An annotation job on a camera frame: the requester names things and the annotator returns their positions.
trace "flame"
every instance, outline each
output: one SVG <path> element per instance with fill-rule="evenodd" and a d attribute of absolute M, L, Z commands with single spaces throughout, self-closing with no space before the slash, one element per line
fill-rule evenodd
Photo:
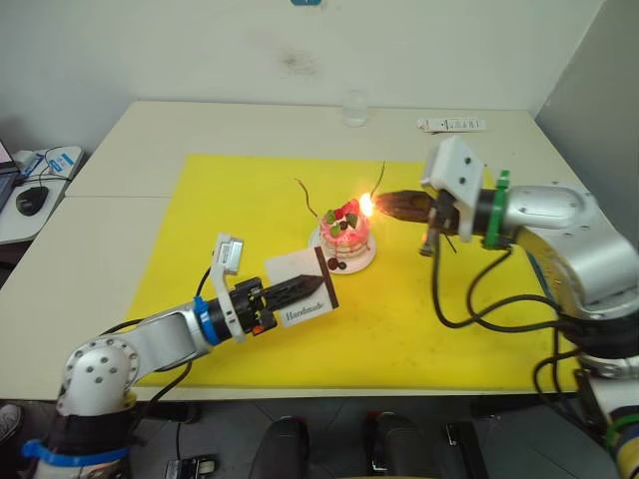
<path fill-rule="evenodd" d="M 359 210 L 365 217 L 372 217 L 373 207 L 374 204 L 370 199 L 370 193 L 364 193 L 361 197 L 359 197 Z"/>

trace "laptop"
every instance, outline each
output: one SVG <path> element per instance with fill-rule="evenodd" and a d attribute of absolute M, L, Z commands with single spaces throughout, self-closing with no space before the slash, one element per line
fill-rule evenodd
<path fill-rule="evenodd" d="M 13 191 L 13 182 L 20 176 L 18 166 L 0 141 L 0 210 L 4 208 Z"/>

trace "shoe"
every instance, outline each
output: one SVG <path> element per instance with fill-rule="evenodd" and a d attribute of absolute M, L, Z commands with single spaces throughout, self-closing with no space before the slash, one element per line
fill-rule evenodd
<path fill-rule="evenodd" d="M 363 444 L 370 476 L 441 477 L 433 445 L 403 416 L 369 414 L 363 424 Z"/>
<path fill-rule="evenodd" d="M 22 409 L 15 404 L 0 407 L 0 445 L 7 442 L 22 424 Z"/>
<path fill-rule="evenodd" d="M 292 417 L 271 424 L 258 449 L 250 479 L 304 479 L 311 442 L 307 426 Z"/>

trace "card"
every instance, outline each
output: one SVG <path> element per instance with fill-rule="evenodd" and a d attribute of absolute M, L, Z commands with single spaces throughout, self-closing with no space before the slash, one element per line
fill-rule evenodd
<path fill-rule="evenodd" d="M 338 307 L 337 296 L 330 280 L 326 260 L 321 248 L 310 247 L 301 251 L 276 256 L 266 261 L 271 285 L 286 281 L 300 274 L 323 277 L 322 285 L 310 296 L 280 309 L 280 323 L 293 326 L 312 317 L 333 311 Z"/>

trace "yellow mat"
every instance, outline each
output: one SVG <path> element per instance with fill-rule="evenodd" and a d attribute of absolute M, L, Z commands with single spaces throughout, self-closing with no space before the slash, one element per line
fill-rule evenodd
<path fill-rule="evenodd" d="M 316 219 L 370 191 L 379 162 L 190 156 L 158 234 L 153 256 L 129 312 L 144 317 L 189 301 L 209 266 L 218 233 L 245 240 L 240 274 L 232 283 L 260 276 L 264 262 L 308 246 Z M 418 189 L 423 164 L 387 163 L 379 192 Z M 183 385 L 258 387 L 389 387 L 480 390 L 532 389 L 533 365 L 550 354 L 550 330 L 499 334 L 472 325 L 452 330 L 434 314 L 431 260 L 417 254 L 421 225 L 380 214 L 371 218 L 377 256 L 365 270 L 333 276 L 340 308 L 303 324 L 232 341 L 198 359 Z M 451 320 L 467 317 L 464 293 L 472 278 L 499 252 L 478 241 L 453 239 L 442 251 L 441 301 Z M 476 306 L 511 294 L 541 293 L 521 249 L 477 289 Z M 213 297 L 204 288 L 205 298 Z M 542 304 L 518 303 L 488 316 L 499 324 L 547 320 Z M 564 364 L 561 378 L 573 386 Z M 145 384 L 165 384 L 172 372 Z M 548 376 L 544 375 L 545 384 Z"/>

